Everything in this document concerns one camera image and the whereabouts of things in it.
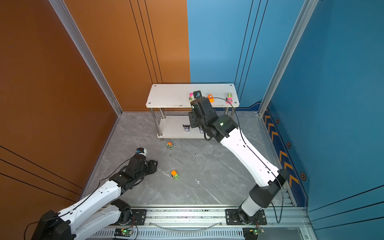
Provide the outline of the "green pink toy car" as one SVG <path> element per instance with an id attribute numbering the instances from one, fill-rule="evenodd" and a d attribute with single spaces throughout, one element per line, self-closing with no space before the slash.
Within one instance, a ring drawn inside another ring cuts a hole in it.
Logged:
<path id="1" fill-rule="evenodd" d="M 232 95 L 232 93 L 228 93 L 226 101 L 227 101 L 228 104 L 232 104 L 233 103 L 233 95 Z"/>

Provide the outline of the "orange round toy car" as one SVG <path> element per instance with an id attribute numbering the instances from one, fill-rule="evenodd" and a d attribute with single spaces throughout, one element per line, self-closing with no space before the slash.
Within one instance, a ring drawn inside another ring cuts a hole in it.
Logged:
<path id="1" fill-rule="evenodd" d="M 210 103 L 213 103 L 215 101 L 215 99 L 214 99 L 212 94 L 208 95 L 208 99 L 209 99 Z"/>

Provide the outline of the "black purple toy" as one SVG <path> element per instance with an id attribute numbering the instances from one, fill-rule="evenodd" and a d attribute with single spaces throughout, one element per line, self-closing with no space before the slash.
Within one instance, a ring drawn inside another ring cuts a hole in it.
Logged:
<path id="1" fill-rule="evenodd" d="M 190 132 L 191 126 L 190 125 L 183 125 L 184 131 L 185 132 Z"/>

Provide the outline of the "orange green toy car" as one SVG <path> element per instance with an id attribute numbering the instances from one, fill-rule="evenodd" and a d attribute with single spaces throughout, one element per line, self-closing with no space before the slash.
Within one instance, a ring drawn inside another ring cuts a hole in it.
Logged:
<path id="1" fill-rule="evenodd" d="M 180 178 L 180 175 L 177 173 L 177 171 L 175 170 L 172 170 L 171 172 L 171 175 L 172 177 L 175 179 L 175 180 L 178 180 Z"/>

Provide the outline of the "orange green wheeled toy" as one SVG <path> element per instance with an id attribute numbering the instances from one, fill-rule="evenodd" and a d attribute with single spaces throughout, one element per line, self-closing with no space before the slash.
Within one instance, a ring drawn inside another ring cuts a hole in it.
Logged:
<path id="1" fill-rule="evenodd" d="M 173 147 L 174 147 L 174 146 L 173 146 L 173 144 L 172 144 L 171 142 L 168 142 L 168 143 L 167 143 L 167 148 L 168 148 L 168 149 L 172 150 Z"/>

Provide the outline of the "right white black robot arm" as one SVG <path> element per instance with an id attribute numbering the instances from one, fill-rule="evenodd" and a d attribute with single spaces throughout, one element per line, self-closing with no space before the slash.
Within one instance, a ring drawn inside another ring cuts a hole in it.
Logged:
<path id="1" fill-rule="evenodd" d="M 238 117 L 219 116 L 210 99 L 200 97 L 191 101 L 189 112 L 191 128 L 203 131 L 207 141 L 212 139 L 231 151 L 247 168 L 255 180 L 255 186 L 239 207 L 240 220 L 248 225 L 261 209 L 272 203 L 276 194 L 283 190 L 289 172 L 270 163 L 246 138 Z"/>

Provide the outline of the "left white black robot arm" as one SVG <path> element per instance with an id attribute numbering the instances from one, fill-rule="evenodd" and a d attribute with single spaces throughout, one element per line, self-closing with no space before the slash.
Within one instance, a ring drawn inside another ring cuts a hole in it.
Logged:
<path id="1" fill-rule="evenodd" d="M 85 240 L 111 225 L 134 225 L 131 206 L 120 196 L 157 171 L 158 161 L 137 153 L 121 164 L 121 169 L 77 203 L 58 211 L 48 211 L 36 222 L 33 240 Z"/>

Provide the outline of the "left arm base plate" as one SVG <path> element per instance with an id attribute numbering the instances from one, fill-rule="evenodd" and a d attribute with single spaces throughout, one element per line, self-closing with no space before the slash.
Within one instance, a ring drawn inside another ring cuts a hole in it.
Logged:
<path id="1" fill-rule="evenodd" d="M 118 221 L 113 225 L 117 226 L 143 226 L 147 216 L 146 209 L 125 210 L 121 213 Z"/>

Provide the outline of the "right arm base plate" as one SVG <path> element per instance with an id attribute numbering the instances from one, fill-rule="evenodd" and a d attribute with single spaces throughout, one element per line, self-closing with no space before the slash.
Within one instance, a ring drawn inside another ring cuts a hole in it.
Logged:
<path id="1" fill-rule="evenodd" d="M 267 218 L 264 210 L 257 211 L 252 217 L 249 217 L 241 209 L 226 209 L 227 225 L 267 225 Z"/>

